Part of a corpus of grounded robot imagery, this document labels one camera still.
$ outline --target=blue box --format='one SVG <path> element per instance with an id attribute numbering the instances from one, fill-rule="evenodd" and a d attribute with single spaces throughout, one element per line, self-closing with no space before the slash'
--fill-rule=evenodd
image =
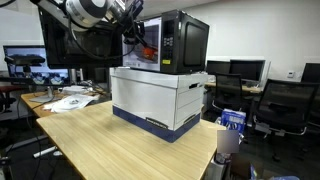
<path id="1" fill-rule="evenodd" d="M 224 109 L 221 116 L 221 124 L 228 130 L 238 130 L 243 133 L 245 126 L 246 113 Z"/>

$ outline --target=microwave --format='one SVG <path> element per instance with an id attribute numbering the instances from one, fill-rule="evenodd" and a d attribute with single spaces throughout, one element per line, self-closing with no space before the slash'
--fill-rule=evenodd
<path id="1" fill-rule="evenodd" d="M 123 43 L 123 66 L 164 74 L 188 74 L 205 70 L 209 25 L 180 10 L 142 20 L 142 44 Z"/>

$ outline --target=microwave door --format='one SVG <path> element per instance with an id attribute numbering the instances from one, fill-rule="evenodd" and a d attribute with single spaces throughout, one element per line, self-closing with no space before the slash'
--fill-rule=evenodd
<path id="1" fill-rule="evenodd" d="M 138 44 L 134 50 L 123 57 L 123 65 L 147 71 L 160 71 L 161 18 L 144 21 L 144 41 L 147 46 Z M 123 44 L 123 53 L 131 51 L 133 45 Z"/>

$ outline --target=navy blue stripe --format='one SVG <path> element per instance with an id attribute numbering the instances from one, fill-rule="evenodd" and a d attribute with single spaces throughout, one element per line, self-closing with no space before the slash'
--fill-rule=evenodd
<path id="1" fill-rule="evenodd" d="M 172 131 L 169 129 L 163 129 L 160 128 L 152 123 L 149 123 L 148 121 L 135 116 L 127 111 L 124 111 L 118 107 L 113 106 L 113 114 L 160 137 L 161 139 L 164 139 L 165 141 L 173 143 L 177 139 L 179 139 L 184 133 L 186 133 L 188 130 L 190 130 L 195 124 L 197 124 L 200 121 L 200 114 L 196 115 L 193 120 L 190 120 L 188 123 L 181 126 L 176 131 Z"/>

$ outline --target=ceiling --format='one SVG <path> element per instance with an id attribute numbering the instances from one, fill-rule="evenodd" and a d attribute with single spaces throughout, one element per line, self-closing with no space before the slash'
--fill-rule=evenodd
<path id="1" fill-rule="evenodd" d="M 218 0 L 145 0 L 141 16 L 157 15 L 174 9 L 184 9 Z"/>

